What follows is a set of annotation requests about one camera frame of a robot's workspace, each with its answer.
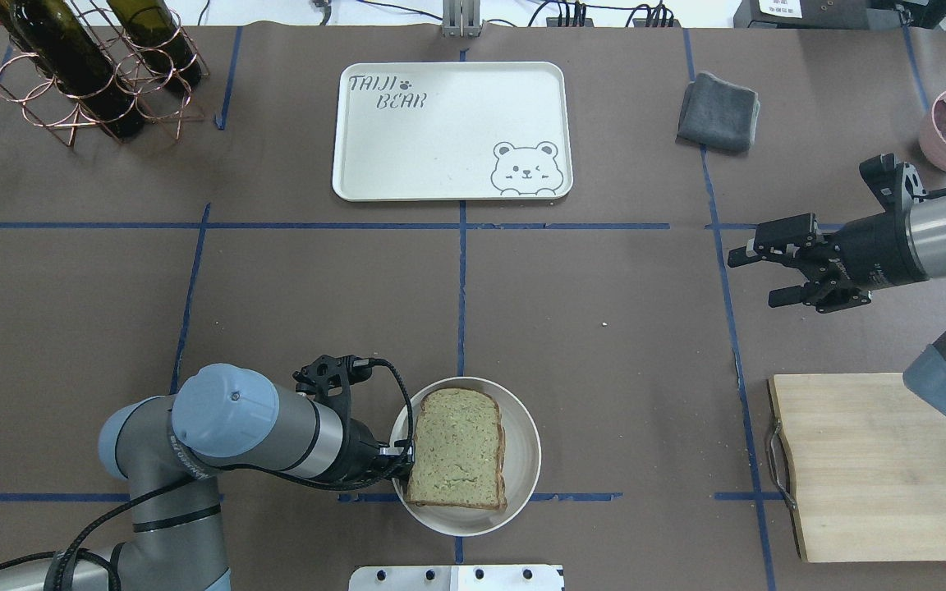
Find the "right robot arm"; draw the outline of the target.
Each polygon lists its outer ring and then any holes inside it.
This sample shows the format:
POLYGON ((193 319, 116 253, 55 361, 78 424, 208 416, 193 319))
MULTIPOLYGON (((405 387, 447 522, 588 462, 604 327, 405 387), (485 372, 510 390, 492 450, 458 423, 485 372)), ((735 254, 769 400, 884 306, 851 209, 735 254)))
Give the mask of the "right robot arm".
MULTIPOLYGON (((874 189, 882 210, 819 231, 803 214, 761 223, 728 266, 770 262, 802 273, 800 285, 774 289, 773 308, 804 305, 822 314, 870 303, 882 289, 946 279, 946 190, 927 191, 913 178, 874 189)), ((946 330, 904 370, 903 382, 946 416, 946 330)))

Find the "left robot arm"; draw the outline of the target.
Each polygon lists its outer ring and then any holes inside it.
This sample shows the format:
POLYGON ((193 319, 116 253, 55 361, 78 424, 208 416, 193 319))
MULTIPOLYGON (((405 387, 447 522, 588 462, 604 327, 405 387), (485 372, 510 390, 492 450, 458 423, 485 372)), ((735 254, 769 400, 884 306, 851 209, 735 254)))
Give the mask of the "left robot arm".
POLYGON ((413 424, 402 440, 381 442, 351 412, 351 387, 387 366, 324 355, 288 388, 208 365, 172 396, 113 413, 100 460, 131 498, 64 549, 0 562, 0 590, 228 590, 221 474, 252 469, 337 493, 409 474, 413 424))

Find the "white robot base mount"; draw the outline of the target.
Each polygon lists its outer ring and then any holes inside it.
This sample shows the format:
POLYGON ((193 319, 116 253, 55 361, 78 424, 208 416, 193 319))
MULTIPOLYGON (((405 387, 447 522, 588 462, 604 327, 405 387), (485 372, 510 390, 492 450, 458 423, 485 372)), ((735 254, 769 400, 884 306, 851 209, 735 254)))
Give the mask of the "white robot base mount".
POLYGON ((563 567, 549 564, 360 567, 349 590, 564 590, 563 567))

